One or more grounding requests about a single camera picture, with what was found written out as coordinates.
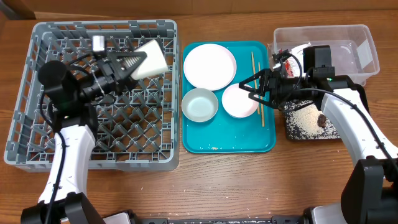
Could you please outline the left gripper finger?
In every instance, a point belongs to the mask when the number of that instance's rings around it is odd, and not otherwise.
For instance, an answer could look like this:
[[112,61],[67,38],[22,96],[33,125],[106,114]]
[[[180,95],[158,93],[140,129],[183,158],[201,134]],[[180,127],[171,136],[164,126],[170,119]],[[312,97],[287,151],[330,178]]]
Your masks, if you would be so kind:
[[120,81],[120,92],[131,91],[134,88],[134,79],[126,77]]
[[145,52],[110,52],[107,54],[118,72],[132,73],[147,58]]

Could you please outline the red snack wrapper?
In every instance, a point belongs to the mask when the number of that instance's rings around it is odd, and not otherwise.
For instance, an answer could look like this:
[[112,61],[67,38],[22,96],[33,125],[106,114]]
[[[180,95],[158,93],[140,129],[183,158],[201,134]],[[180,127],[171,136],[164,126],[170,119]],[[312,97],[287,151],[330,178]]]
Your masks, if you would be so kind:
[[293,78],[295,76],[292,64],[295,62],[295,60],[293,60],[293,62],[289,61],[289,58],[284,62],[284,76],[286,78]]

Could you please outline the white cup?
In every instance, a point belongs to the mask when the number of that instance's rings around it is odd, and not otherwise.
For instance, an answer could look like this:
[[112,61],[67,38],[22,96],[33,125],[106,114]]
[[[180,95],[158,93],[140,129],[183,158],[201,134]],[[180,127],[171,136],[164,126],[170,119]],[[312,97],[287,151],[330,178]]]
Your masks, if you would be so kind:
[[139,47],[135,52],[145,52],[147,57],[132,72],[131,77],[134,80],[160,75],[169,70],[158,41],[151,40]]

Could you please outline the white tissue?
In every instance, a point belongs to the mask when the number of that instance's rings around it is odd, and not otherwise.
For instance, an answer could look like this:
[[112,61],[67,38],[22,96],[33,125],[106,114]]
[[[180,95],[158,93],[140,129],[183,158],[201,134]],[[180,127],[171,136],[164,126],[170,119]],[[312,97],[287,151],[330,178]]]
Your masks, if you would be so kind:
[[294,55],[295,57],[297,57],[298,59],[302,60],[303,59],[303,50],[307,47],[311,47],[311,43],[307,43],[307,44],[301,44],[295,47],[292,47],[289,52]]

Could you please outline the brown food scrap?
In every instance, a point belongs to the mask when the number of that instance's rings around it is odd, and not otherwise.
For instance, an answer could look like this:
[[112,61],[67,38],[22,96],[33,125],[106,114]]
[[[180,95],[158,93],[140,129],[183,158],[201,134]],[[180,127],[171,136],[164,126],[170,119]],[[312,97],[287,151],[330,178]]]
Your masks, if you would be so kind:
[[327,121],[327,117],[324,114],[320,114],[318,116],[317,124],[318,124],[319,127],[325,128],[326,127],[326,121]]

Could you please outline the grey bowl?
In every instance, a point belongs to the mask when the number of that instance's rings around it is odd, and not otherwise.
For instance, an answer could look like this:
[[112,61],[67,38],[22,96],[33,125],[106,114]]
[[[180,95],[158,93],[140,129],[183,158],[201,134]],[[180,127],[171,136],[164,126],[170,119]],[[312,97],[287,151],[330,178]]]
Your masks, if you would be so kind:
[[205,88],[194,88],[182,99],[182,112],[190,121],[204,123],[211,120],[218,111],[216,95]]

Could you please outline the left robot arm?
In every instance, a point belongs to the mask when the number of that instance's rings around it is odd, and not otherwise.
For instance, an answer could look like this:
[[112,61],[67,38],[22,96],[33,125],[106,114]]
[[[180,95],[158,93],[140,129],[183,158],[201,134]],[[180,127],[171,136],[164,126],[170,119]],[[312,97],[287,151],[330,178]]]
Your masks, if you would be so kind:
[[50,100],[48,112],[42,113],[52,128],[55,155],[48,181],[37,205],[25,208],[21,223],[130,223],[127,212],[103,218],[86,196],[88,162],[96,143],[98,115],[95,99],[107,93],[132,90],[139,77],[134,72],[148,61],[145,52],[91,53],[99,70],[88,78],[77,79],[81,70],[76,60],[53,60],[38,72],[44,86],[42,96]]

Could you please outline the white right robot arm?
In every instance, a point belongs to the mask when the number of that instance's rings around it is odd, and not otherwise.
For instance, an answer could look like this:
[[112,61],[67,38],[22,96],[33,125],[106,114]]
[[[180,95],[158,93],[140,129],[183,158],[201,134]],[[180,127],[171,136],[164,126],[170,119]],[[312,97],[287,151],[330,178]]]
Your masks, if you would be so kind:
[[397,223],[397,146],[369,114],[364,88],[337,75],[328,45],[303,49],[300,75],[284,78],[285,50],[265,68],[239,83],[248,97],[284,110],[288,101],[312,101],[336,128],[353,160],[354,170],[338,203],[307,208],[298,223]]

